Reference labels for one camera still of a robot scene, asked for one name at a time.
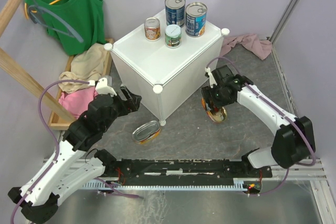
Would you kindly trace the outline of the red oval sardine tin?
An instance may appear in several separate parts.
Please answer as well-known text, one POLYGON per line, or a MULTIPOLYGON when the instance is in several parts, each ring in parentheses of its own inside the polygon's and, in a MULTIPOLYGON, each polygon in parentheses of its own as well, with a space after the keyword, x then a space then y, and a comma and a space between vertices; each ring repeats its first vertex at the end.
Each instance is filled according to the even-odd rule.
POLYGON ((205 100, 202 98, 201 100, 202 106, 205 109, 208 117, 215 123, 222 123, 227 119, 227 112, 224 107, 220 109, 216 108, 215 111, 211 112, 207 109, 205 100))

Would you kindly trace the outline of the silver oval fish tin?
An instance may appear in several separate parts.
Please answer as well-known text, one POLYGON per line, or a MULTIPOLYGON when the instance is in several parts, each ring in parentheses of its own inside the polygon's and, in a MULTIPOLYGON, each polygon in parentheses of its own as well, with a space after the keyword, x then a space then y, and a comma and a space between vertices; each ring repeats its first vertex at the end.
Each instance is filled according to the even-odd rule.
POLYGON ((138 127, 132 133, 132 139, 137 144, 145 144, 161 133, 161 125, 158 121, 150 121, 138 127))

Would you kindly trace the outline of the white cube cabinet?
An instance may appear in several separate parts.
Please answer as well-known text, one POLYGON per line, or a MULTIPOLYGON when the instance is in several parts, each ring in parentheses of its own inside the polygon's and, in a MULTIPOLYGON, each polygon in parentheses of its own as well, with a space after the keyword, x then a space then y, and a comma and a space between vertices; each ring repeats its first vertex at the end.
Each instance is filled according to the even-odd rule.
POLYGON ((207 81, 205 67, 216 67, 223 39, 221 29, 206 22, 203 35, 191 37, 182 31, 181 45, 172 49, 163 35, 156 41, 147 40, 140 25, 107 49, 122 84, 140 95, 141 103, 165 125, 166 119, 207 81))

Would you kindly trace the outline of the small pink label can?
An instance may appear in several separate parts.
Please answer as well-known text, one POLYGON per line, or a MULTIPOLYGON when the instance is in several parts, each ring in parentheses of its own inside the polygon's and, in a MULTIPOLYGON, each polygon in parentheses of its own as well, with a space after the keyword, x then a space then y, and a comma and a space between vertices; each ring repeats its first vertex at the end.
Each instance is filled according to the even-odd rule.
POLYGON ((158 40, 161 37, 160 20, 156 17, 147 18, 144 22, 144 33, 147 40, 158 40))

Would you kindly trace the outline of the white lid green jar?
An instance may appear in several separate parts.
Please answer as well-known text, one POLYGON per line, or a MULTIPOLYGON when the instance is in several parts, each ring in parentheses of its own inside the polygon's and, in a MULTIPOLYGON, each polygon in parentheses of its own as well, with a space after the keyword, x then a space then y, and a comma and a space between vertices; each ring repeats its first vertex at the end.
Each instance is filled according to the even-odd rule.
POLYGON ((171 24, 165 29, 165 44, 169 48, 177 48, 181 45, 182 30, 179 25, 171 24))

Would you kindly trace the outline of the blue white label can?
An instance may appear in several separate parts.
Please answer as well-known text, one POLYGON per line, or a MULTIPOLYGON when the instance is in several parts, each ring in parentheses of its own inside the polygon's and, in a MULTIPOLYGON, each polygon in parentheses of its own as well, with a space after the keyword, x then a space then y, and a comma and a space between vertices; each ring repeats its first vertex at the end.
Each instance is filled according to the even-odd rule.
POLYGON ((185 10, 185 30, 191 37, 200 37, 205 33, 207 6, 201 2, 187 5, 185 10))

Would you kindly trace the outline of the tall blue label can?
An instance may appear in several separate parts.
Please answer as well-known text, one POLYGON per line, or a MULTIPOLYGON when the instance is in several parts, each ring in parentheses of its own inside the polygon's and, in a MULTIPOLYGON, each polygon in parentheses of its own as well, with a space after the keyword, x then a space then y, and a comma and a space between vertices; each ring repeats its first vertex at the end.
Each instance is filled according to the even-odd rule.
POLYGON ((165 0, 166 25, 185 24, 185 4, 186 0, 165 0))

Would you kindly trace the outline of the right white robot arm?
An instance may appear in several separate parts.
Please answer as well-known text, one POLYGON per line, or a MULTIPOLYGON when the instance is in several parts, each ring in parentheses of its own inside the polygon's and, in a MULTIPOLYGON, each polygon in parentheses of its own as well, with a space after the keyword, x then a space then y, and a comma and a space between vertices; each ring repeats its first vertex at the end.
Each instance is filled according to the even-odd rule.
POLYGON ((226 106, 238 103, 258 117, 274 136, 272 146, 259 148, 247 154, 241 172, 254 177, 260 168, 279 165, 289 168, 316 151, 312 122, 282 109, 266 97, 246 76, 233 74, 227 65, 205 69, 209 85, 201 89, 202 106, 217 123, 227 118, 226 106))

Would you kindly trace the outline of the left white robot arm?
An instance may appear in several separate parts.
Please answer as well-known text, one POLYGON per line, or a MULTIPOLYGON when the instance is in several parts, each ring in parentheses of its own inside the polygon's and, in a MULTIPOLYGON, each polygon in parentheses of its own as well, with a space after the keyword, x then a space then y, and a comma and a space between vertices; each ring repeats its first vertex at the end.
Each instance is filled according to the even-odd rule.
POLYGON ((62 179, 70 166, 82 157, 93 144, 102 139, 116 118, 136 112, 142 100, 126 86, 120 90, 122 99, 114 89, 99 91, 88 104, 88 109, 72 122, 56 150, 40 171, 24 186, 13 187, 8 196, 21 208, 21 213, 32 223, 47 222, 58 210, 61 200, 81 185, 100 176, 110 177, 116 171, 116 158, 107 150, 97 151, 83 166, 79 174, 62 179))

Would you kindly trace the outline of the pink crumpled cloth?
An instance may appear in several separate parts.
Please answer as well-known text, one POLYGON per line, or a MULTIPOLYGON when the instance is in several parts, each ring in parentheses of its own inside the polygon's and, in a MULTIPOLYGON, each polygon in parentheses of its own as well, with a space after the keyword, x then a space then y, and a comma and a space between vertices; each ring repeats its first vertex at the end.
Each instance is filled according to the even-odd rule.
POLYGON ((70 94, 63 92, 58 102, 78 119, 82 113, 87 111, 88 104, 93 101, 97 95, 98 93, 95 91, 95 87, 90 87, 70 94))

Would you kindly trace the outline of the beige crumpled cloth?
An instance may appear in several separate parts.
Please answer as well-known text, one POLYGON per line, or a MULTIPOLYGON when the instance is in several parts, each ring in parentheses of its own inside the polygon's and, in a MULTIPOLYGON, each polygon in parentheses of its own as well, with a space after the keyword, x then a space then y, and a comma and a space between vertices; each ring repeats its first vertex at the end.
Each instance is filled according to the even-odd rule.
POLYGON ((104 45, 95 43, 87 51, 74 57, 70 70, 61 73, 59 80, 97 81, 103 76, 106 52, 104 45))

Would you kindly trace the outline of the mauve crumpled cloth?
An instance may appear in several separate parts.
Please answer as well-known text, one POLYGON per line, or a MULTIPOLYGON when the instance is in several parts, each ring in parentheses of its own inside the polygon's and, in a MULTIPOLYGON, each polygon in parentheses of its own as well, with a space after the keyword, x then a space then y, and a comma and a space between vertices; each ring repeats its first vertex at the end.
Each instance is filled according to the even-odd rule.
POLYGON ((272 43, 269 40, 261 40, 257 34, 245 34, 236 37, 225 37, 220 55, 226 55, 236 45, 242 45, 260 60, 265 60, 272 51, 272 43))

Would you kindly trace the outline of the green tank top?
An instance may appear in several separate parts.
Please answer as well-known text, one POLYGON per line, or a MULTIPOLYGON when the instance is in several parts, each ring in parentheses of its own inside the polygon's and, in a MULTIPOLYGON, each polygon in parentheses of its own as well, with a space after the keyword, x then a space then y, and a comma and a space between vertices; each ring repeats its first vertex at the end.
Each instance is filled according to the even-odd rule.
POLYGON ((93 44, 104 44, 104 14, 103 0, 75 0, 70 1, 61 10, 51 10, 51 7, 43 7, 50 10, 67 24, 69 24, 82 38, 79 42, 76 38, 68 36, 64 24, 52 17, 49 13, 36 14, 47 25, 47 34, 56 39, 68 55, 81 54, 93 44))

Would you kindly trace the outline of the wooden diagonal beam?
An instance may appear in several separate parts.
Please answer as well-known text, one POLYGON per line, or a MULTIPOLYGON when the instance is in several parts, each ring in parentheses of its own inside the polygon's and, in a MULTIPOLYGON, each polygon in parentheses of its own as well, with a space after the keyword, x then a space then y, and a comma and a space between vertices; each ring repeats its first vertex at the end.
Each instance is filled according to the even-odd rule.
MULTIPOLYGON (((39 98, 44 91, 44 88, 3 49, 1 49, 1 68, 37 98, 39 98)), ((42 101, 63 120, 67 122, 73 122, 75 120, 48 92, 45 93, 42 101)))

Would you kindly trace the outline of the wooden rack pole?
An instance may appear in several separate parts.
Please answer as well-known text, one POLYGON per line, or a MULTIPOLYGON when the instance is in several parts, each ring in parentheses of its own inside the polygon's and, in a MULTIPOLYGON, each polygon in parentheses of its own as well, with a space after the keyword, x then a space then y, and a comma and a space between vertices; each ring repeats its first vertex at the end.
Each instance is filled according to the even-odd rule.
POLYGON ((8 0, 1 11, 1 36, 23 0, 8 0))

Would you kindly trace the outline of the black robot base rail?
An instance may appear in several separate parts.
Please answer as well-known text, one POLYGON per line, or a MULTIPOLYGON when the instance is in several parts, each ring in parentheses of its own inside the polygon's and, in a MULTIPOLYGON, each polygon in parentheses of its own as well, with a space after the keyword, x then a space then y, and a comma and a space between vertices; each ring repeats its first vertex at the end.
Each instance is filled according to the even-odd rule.
POLYGON ((232 185, 235 178, 271 178, 269 166, 253 168, 247 161, 121 159, 111 163, 104 178, 116 178, 125 186, 232 185))

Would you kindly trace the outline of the wooden tray frame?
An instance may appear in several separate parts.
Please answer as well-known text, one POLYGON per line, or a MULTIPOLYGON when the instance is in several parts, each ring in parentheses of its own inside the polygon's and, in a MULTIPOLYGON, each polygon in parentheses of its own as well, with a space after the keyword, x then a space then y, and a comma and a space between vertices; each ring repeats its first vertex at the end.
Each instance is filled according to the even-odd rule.
MULTIPOLYGON (((71 56, 64 72, 59 76, 60 80, 97 81, 99 78, 110 74, 112 58, 103 44, 94 44, 87 51, 71 56)), ((56 100, 72 116, 78 118, 87 110, 97 93, 94 87, 83 83, 65 82, 59 84, 56 100)))

